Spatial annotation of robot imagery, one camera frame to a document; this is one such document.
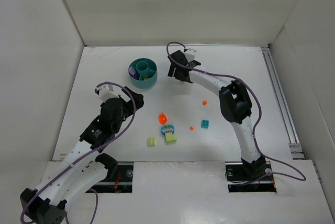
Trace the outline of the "dark purple long lego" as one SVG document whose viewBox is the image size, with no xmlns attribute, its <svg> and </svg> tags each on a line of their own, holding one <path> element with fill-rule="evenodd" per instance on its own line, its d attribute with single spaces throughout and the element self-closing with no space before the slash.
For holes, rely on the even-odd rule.
<svg viewBox="0 0 335 224">
<path fill-rule="evenodd" d="M 133 77 L 134 79 L 136 79 L 136 80 L 139 79 L 139 75 L 138 75 L 138 73 L 137 73 L 136 71 L 134 71 L 132 77 Z"/>
</svg>

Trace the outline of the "orange round lego piece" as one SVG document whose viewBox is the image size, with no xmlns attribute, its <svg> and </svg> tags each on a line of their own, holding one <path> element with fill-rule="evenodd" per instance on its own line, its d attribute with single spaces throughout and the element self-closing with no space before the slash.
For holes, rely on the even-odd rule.
<svg viewBox="0 0 335 224">
<path fill-rule="evenodd" d="M 161 113 L 158 117 L 158 121 L 160 124 L 165 125 L 169 121 L 167 116 L 164 113 Z"/>
</svg>

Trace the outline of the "small purple lego brick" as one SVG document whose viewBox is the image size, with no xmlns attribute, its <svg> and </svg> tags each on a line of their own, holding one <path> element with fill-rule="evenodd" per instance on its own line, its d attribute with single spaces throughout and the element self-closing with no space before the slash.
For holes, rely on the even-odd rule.
<svg viewBox="0 0 335 224">
<path fill-rule="evenodd" d="M 135 68 L 130 67 L 130 68 L 129 68 L 129 73 L 130 73 L 130 74 L 136 74 L 137 72 L 136 72 L 136 69 L 135 69 Z"/>
</svg>

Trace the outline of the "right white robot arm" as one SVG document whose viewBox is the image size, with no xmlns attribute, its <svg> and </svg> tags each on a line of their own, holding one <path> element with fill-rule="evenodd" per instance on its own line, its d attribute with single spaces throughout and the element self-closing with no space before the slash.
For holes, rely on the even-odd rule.
<svg viewBox="0 0 335 224">
<path fill-rule="evenodd" d="M 246 85 L 236 77 L 228 82 L 222 76 L 210 74 L 201 67 L 200 62 L 188 61 L 186 51 L 177 50 L 168 59 L 171 63 L 169 77 L 198 84 L 218 96 L 221 114 L 231 123 L 239 142 L 244 173 L 248 177 L 255 177 L 264 168 L 266 161 L 254 141 L 252 102 Z"/>
</svg>

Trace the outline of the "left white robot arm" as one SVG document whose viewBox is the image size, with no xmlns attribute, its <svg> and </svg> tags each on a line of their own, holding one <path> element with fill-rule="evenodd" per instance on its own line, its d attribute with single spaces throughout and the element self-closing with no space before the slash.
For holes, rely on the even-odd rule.
<svg viewBox="0 0 335 224">
<path fill-rule="evenodd" d="M 61 223 L 78 197 L 116 173 L 118 162 L 104 149 L 125 133 L 122 123 L 135 118 L 136 111 L 144 106 L 144 98 L 122 87 L 130 99 L 126 101 L 113 92 L 113 87 L 114 83 L 105 82 L 95 88 L 102 101 L 99 115 L 83 131 L 56 172 L 34 189 L 26 188 L 21 193 L 21 223 L 25 223 L 25 217 L 30 223 Z"/>
</svg>

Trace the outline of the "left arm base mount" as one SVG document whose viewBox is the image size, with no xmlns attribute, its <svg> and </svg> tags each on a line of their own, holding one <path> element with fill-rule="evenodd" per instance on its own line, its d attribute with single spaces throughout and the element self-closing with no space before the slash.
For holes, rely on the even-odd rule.
<svg viewBox="0 0 335 224">
<path fill-rule="evenodd" d="M 117 166 L 108 169 L 106 177 L 91 189 L 101 194 L 132 193 L 133 169 L 134 162 L 118 161 Z"/>
</svg>

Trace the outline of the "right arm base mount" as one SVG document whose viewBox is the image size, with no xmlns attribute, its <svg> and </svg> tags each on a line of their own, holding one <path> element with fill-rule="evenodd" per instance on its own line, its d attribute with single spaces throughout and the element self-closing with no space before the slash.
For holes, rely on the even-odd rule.
<svg viewBox="0 0 335 224">
<path fill-rule="evenodd" d="M 271 164 L 266 162 L 254 175 L 247 174 L 242 162 L 226 162 L 225 177 L 230 193 L 276 193 Z"/>
</svg>

